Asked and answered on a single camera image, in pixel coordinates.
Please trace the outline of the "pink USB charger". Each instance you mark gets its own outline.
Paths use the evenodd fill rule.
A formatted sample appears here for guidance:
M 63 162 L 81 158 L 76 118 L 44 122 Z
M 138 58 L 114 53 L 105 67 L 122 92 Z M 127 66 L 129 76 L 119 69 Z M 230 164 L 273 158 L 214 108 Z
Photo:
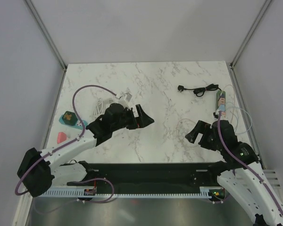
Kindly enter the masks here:
M 220 106 L 220 105 L 225 105 L 225 98 L 220 98 L 218 100 L 218 106 Z

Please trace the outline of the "green power strip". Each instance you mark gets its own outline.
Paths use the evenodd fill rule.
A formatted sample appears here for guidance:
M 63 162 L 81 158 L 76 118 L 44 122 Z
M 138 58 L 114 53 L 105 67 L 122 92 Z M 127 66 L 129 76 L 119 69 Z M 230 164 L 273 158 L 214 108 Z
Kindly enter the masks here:
M 222 90 L 216 93 L 216 114 L 219 114 L 219 111 L 222 116 L 226 116 L 226 92 Z

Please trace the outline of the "blue USB charger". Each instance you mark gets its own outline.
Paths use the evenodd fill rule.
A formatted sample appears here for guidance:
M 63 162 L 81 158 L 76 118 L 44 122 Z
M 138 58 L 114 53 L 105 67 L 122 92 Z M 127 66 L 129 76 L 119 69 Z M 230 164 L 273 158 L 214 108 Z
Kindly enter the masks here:
M 222 112 L 225 112 L 225 105 L 224 104 L 221 104 L 218 109 L 218 111 L 222 111 Z

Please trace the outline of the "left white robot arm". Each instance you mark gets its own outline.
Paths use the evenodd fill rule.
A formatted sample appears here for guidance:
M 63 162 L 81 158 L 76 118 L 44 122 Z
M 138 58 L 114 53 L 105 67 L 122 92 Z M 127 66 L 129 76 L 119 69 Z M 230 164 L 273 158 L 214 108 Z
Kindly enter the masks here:
M 27 150 L 17 171 L 19 184 L 23 184 L 32 197 L 38 197 L 51 187 L 53 172 L 60 165 L 106 142 L 119 129 L 141 129 L 154 123 L 140 105 L 136 105 L 136 110 L 137 116 L 132 109 L 113 103 L 73 140 L 40 151 L 35 148 Z

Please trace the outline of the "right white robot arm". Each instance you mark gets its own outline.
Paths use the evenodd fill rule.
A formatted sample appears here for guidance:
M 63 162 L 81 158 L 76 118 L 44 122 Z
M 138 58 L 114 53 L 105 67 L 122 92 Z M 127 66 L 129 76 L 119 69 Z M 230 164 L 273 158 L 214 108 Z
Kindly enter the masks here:
M 255 226 L 283 226 L 283 203 L 265 176 L 254 150 L 238 140 L 230 122 L 198 121 L 185 138 L 194 143 L 198 134 L 202 135 L 200 147 L 219 151 L 223 157 L 223 161 L 209 166 L 207 181 L 228 191 Z

